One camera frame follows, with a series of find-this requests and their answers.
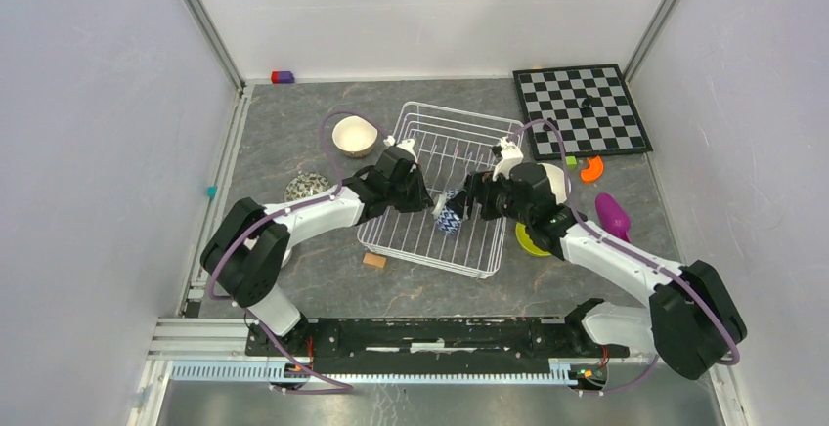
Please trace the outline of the blue patterned bowl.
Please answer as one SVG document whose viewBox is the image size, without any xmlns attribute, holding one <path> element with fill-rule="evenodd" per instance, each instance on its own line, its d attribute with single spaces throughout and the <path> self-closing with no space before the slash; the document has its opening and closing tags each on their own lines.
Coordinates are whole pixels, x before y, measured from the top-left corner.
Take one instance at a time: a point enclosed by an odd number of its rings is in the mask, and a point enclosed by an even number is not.
<svg viewBox="0 0 829 426">
<path fill-rule="evenodd" d="M 460 189 L 442 192 L 432 211 L 435 227 L 445 234 L 456 234 L 460 228 L 462 217 L 450 206 L 450 201 L 458 196 Z"/>
</svg>

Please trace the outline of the white wire dish rack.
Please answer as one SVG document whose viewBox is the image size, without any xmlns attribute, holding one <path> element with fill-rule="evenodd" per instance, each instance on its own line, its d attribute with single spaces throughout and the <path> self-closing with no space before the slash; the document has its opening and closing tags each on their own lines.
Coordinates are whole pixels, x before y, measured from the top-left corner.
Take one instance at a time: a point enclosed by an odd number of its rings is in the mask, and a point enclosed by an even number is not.
<svg viewBox="0 0 829 426">
<path fill-rule="evenodd" d="M 503 117 L 444 106 L 407 102 L 394 129 L 395 138 L 415 140 L 417 162 L 435 204 L 458 191 L 467 175 L 492 170 L 491 152 L 503 137 L 514 136 L 523 123 Z M 507 220 L 484 221 L 479 212 L 462 221 L 438 223 L 431 209 L 401 214 L 389 208 L 362 224 L 358 241 L 370 252 L 421 266 L 487 278 L 501 265 Z"/>
</svg>

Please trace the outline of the beige bowl with leaf motif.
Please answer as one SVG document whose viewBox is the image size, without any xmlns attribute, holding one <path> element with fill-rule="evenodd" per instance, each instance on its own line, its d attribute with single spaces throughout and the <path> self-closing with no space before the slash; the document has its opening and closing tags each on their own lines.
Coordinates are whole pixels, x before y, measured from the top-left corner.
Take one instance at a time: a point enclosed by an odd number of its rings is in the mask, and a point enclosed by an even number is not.
<svg viewBox="0 0 829 426">
<path fill-rule="evenodd" d="M 366 157 L 378 138 L 378 130 L 362 117 L 350 115 L 340 120 L 331 133 L 334 145 L 346 156 Z"/>
</svg>

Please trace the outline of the yellow-green bowl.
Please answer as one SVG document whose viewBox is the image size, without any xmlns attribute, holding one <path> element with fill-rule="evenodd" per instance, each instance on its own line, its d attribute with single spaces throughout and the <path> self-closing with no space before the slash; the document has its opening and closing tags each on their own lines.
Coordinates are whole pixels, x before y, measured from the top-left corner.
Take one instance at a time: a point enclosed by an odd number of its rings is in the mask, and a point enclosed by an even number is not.
<svg viewBox="0 0 829 426">
<path fill-rule="evenodd" d="M 519 246 L 531 256 L 549 257 L 550 253 L 538 247 L 527 233 L 526 227 L 521 223 L 515 225 L 515 237 Z"/>
</svg>

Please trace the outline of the red floral pattern bowl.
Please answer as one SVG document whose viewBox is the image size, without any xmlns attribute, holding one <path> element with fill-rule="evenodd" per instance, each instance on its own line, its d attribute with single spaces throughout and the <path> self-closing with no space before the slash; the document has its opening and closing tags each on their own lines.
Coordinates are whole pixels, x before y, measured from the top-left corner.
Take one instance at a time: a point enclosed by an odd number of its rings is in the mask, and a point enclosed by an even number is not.
<svg viewBox="0 0 829 426">
<path fill-rule="evenodd" d="M 319 173 L 301 173 L 291 179 L 285 186 L 284 201 L 302 200 L 326 192 L 331 187 L 331 182 Z"/>
</svg>

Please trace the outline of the white bowl outside rack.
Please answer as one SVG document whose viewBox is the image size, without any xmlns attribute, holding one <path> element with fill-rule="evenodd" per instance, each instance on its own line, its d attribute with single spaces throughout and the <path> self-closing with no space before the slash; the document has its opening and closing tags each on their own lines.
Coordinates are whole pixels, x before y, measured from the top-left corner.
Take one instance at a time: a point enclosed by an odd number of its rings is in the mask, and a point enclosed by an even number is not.
<svg viewBox="0 0 829 426">
<path fill-rule="evenodd" d="M 550 191 L 554 195 L 556 203 L 559 205 L 564 204 L 568 198 L 568 186 L 564 171 L 560 167 L 550 163 L 542 163 L 542 166 L 545 169 Z"/>
</svg>

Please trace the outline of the plain white bowl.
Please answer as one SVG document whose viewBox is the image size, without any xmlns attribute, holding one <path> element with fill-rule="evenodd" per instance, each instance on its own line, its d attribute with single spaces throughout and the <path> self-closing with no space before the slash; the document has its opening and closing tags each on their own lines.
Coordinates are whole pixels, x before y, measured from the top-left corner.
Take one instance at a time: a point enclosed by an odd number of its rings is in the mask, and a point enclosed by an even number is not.
<svg viewBox="0 0 829 426">
<path fill-rule="evenodd" d="M 285 251 L 284 255 L 283 255 L 283 259 L 282 259 L 282 263 L 281 263 L 282 268 L 290 261 L 291 256 L 292 256 L 292 249 L 288 248 Z"/>
</svg>

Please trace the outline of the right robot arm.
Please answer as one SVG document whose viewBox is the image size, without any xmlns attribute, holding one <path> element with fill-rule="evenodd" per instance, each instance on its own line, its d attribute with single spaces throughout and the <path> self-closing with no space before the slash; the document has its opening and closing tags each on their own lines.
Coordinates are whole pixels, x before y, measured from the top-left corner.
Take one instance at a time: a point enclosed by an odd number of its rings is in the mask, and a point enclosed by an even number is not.
<svg viewBox="0 0 829 426">
<path fill-rule="evenodd" d="M 568 324 L 565 344 L 578 356 L 634 341 L 690 380 L 716 364 L 738 364 L 748 330 L 718 270 L 702 260 L 657 257 L 611 235 L 576 209 L 570 188 L 567 172 L 557 166 L 497 166 L 444 192 L 435 217 L 443 227 L 473 217 L 511 219 L 541 251 L 602 276 L 642 305 L 597 303 Z"/>
</svg>

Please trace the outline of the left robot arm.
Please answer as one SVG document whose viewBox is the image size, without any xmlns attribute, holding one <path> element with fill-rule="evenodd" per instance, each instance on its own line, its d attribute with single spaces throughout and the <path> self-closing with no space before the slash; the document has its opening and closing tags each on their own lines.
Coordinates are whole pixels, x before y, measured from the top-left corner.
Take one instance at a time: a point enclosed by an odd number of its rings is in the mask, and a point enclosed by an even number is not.
<svg viewBox="0 0 829 426">
<path fill-rule="evenodd" d="M 417 213 L 432 205 L 412 139 L 386 148 L 374 165 L 341 185 L 304 200 L 264 206 L 241 199 L 201 252 L 200 265 L 209 274 L 206 293 L 221 287 L 269 328 L 275 348 L 295 355 L 306 345 L 307 329 L 277 285 L 285 255 L 306 240 L 362 225 L 389 208 Z"/>
</svg>

